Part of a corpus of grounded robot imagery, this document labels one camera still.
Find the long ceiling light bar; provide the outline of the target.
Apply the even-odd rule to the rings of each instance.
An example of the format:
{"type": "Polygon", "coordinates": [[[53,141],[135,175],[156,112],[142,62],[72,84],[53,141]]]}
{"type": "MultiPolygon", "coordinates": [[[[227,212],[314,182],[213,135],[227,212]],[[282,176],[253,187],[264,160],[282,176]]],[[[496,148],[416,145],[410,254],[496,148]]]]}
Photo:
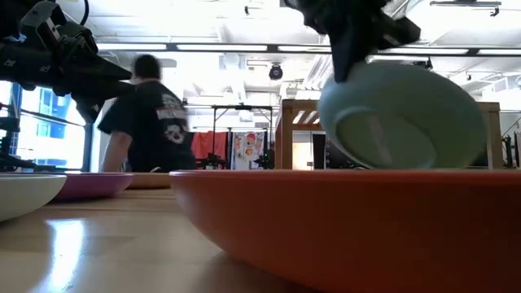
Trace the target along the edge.
{"type": "MultiPolygon", "coordinates": [[[[331,49],[326,45],[291,44],[252,44],[252,43],[145,43],[145,42],[99,42],[99,50],[113,51],[179,51],[212,53],[267,53],[267,54],[317,54],[329,55],[331,49]]],[[[514,58],[521,57],[521,48],[501,47],[443,47],[443,46],[405,46],[378,50],[372,55],[408,56],[470,56],[514,58]]]]}

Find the pale greenish white plate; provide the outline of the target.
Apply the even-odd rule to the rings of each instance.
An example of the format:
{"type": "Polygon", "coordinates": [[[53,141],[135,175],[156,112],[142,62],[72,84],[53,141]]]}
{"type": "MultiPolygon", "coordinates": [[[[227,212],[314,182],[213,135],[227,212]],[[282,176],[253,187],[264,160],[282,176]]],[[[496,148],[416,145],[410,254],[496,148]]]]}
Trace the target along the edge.
{"type": "Polygon", "coordinates": [[[53,174],[0,174],[0,222],[24,216],[49,203],[67,177],[53,174]]]}

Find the purple plate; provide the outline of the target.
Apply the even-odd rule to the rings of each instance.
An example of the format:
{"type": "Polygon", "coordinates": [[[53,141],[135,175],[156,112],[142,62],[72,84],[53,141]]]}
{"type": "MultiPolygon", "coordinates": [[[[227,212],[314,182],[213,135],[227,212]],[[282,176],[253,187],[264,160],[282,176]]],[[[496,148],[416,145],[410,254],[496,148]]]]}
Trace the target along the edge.
{"type": "Polygon", "coordinates": [[[67,180],[53,201],[114,197],[133,181],[129,173],[66,173],[67,180]]]}

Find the person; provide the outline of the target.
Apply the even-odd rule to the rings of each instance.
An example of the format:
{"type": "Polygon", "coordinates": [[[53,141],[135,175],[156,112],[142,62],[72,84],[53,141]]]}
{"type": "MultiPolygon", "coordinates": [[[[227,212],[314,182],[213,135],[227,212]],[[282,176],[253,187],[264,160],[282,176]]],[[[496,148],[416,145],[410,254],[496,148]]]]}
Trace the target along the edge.
{"type": "Polygon", "coordinates": [[[132,66],[133,90],[108,108],[98,129],[109,136],[101,171],[169,173],[194,169],[187,141],[188,111],[162,82],[162,67],[152,55],[139,55],[132,66]]]}

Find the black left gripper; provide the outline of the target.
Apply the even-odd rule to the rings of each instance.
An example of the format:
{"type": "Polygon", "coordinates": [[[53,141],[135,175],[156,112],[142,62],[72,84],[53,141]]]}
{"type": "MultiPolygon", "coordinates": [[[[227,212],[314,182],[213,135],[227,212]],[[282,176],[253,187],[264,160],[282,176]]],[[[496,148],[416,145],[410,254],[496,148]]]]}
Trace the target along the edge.
{"type": "Polygon", "coordinates": [[[106,100],[135,90],[130,83],[99,81],[130,77],[129,70],[98,56],[92,32],[79,24],[0,20],[0,81],[72,92],[87,124],[97,120],[106,100]]]}

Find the wooden slatted shelf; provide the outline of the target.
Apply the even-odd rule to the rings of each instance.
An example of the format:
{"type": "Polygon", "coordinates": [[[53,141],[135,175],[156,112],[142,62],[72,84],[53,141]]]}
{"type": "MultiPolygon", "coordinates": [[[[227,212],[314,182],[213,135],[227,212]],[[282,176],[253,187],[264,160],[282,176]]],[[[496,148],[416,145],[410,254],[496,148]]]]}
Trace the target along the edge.
{"type": "MultiPolygon", "coordinates": [[[[293,166],[293,132],[319,131],[317,118],[317,100],[283,99],[280,115],[275,127],[275,168],[292,169],[293,166]]],[[[500,103],[478,102],[487,126],[487,156],[489,169],[503,168],[502,135],[500,127],[500,103]]]]}

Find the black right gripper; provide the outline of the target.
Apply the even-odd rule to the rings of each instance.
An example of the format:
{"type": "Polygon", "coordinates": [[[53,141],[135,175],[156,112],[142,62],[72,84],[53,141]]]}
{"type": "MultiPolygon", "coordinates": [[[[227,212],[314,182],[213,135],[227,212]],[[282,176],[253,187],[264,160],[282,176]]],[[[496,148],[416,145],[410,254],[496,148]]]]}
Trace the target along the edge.
{"type": "Polygon", "coordinates": [[[351,68],[372,50],[419,40],[421,29],[400,13],[406,0],[284,0],[304,16],[304,24],[331,41],[334,78],[348,79],[351,68]]]}

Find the orange hanging cloth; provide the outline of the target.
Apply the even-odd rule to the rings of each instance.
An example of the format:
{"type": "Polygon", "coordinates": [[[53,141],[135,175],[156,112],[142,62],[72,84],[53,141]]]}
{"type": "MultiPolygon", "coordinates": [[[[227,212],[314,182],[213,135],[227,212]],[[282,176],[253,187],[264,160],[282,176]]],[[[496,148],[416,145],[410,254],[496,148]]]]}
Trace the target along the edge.
{"type": "Polygon", "coordinates": [[[228,133],[209,131],[207,133],[194,133],[191,150],[196,159],[207,159],[210,153],[226,158],[228,133]]]}

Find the black ceiling track light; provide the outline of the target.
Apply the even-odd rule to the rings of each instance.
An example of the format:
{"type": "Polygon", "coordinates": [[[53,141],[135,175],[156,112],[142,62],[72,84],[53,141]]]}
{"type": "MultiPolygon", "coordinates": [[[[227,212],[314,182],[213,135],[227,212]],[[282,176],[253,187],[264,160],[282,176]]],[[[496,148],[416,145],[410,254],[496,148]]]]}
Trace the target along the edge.
{"type": "Polygon", "coordinates": [[[502,1],[486,1],[486,0],[442,0],[430,1],[431,6],[436,7],[471,7],[471,8],[491,8],[493,11],[490,13],[491,17],[495,17],[499,14],[499,6],[502,5],[502,1]]]}

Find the black metal rack frame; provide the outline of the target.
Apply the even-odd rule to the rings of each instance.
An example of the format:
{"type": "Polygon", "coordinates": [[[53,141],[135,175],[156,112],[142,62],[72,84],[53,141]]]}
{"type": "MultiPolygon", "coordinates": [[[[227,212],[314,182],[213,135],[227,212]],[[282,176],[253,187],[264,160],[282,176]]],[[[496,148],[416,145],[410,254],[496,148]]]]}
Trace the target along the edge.
{"type": "Polygon", "coordinates": [[[264,127],[263,130],[268,132],[269,142],[267,146],[264,147],[264,154],[256,160],[256,163],[263,169],[273,169],[274,168],[274,155],[271,154],[271,142],[272,142],[272,134],[273,134],[273,118],[274,118],[274,108],[272,106],[251,106],[244,105],[240,103],[238,105],[212,105],[211,109],[213,109],[213,117],[212,117],[212,152],[208,154],[207,158],[207,166],[212,166],[215,168],[219,164],[223,164],[224,161],[219,159],[215,155],[215,137],[217,130],[217,121],[230,109],[235,111],[253,111],[256,110],[260,112],[265,119],[269,122],[269,127],[264,127]]]}

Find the orange plate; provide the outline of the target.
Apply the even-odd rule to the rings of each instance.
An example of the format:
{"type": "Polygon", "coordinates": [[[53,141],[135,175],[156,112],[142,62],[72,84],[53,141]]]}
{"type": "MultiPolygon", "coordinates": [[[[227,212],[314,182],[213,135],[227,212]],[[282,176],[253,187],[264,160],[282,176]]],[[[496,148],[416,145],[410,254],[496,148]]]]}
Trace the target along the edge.
{"type": "Polygon", "coordinates": [[[211,242],[330,293],[521,293],[521,172],[180,171],[211,242]]]}

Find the patterned hanging cloth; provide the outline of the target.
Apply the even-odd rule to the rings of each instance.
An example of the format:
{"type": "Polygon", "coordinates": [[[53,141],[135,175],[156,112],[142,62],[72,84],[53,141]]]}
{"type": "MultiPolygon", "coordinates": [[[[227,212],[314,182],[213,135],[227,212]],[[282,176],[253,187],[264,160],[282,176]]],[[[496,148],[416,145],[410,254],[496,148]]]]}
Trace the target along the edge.
{"type": "Polygon", "coordinates": [[[233,132],[231,168],[250,170],[261,168],[256,160],[264,154],[265,132],[233,132]]]}

